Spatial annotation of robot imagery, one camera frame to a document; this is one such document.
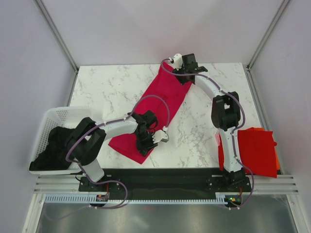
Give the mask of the magenta t shirt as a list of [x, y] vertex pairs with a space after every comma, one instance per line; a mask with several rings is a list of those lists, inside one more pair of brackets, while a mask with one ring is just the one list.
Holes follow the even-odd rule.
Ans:
[[[184, 101], [190, 89], [191, 83], [181, 85], [174, 75], [171, 75], [159, 68], [158, 74], [144, 92], [143, 96], [154, 95], [142, 100], [135, 109], [137, 114], [144, 114], [148, 110], [152, 111], [158, 120], [155, 130], [158, 131], [166, 125], [167, 121], [172, 121], [179, 107]], [[114, 137], [108, 145], [116, 152], [125, 157], [143, 164], [147, 156], [142, 156], [136, 147], [136, 136], [134, 134], [124, 134]]]

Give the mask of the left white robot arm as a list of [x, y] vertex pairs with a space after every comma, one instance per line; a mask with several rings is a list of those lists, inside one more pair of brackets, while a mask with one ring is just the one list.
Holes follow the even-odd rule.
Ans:
[[157, 125], [158, 120], [150, 110], [144, 114], [130, 113], [124, 118], [101, 124], [85, 117], [65, 142], [68, 149], [66, 161], [76, 163], [90, 178], [90, 186], [96, 191], [101, 191], [107, 184], [104, 171], [97, 160], [103, 142], [120, 135], [134, 134], [134, 148], [138, 150], [139, 155], [145, 157], [157, 146], [154, 139], [154, 128]]

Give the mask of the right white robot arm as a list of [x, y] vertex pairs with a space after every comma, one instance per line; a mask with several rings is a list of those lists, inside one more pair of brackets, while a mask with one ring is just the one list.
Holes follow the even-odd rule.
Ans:
[[181, 55], [177, 53], [171, 59], [175, 69], [173, 73], [182, 84], [188, 82], [201, 88], [212, 100], [211, 120], [219, 130], [224, 153], [223, 187], [234, 191], [245, 178], [238, 144], [239, 121], [245, 120], [245, 113], [239, 102], [237, 92], [225, 92], [212, 78], [207, 76], [207, 69], [198, 66], [193, 53]]

